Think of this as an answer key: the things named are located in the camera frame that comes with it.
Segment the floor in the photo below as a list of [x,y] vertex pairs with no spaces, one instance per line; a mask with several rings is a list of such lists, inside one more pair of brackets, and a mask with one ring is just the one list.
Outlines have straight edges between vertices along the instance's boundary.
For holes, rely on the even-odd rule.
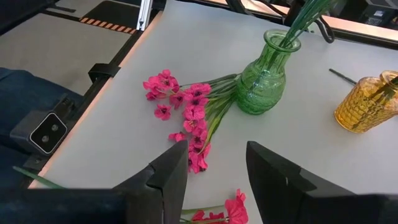
[[[103,0],[61,0],[81,17]],[[109,63],[129,34],[37,14],[0,36],[0,67],[28,70],[35,76],[84,95],[95,63]]]

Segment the yellow glass vase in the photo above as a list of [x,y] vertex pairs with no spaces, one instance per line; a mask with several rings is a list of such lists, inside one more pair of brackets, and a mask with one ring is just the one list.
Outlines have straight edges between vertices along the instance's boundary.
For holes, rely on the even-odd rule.
[[362,78],[337,107],[335,118],[347,130],[364,133],[398,113],[397,90],[398,72]]

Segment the white table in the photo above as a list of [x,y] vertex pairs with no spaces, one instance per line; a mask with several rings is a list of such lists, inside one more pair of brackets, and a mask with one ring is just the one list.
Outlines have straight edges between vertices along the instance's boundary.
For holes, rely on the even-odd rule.
[[[261,53],[267,29],[286,27],[197,4],[168,1],[145,41],[120,69],[44,177],[69,188],[114,187],[144,168],[182,129],[153,115],[142,82],[168,68],[181,84],[237,73]],[[396,51],[303,34],[287,62],[287,85],[269,112],[251,116],[232,106],[212,140],[209,169],[190,174],[184,208],[223,204],[241,188],[250,223],[260,223],[246,171],[246,141],[257,141],[310,172],[355,193],[398,193],[397,118],[353,134],[333,111],[352,86],[329,68],[359,80],[398,70]]]

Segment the glass vase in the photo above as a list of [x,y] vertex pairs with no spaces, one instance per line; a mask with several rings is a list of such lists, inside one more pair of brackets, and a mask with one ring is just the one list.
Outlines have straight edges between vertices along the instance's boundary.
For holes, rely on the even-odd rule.
[[354,133],[367,130],[390,119],[398,112],[398,72],[382,72],[380,78],[365,77],[337,107],[335,118]]
[[287,31],[272,29],[264,33],[266,45],[259,58],[251,62],[237,81],[236,102],[248,114],[262,114],[275,106],[285,89],[285,64],[300,49],[298,39],[287,47],[280,43]]

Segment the vase neck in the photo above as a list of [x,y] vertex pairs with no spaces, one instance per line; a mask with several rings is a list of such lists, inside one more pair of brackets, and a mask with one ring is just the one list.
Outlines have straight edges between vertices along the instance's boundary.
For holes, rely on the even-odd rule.
[[260,57],[254,63],[260,68],[261,72],[279,76],[283,75],[284,67],[290,54],[290,52],[283,52],[266,44]]

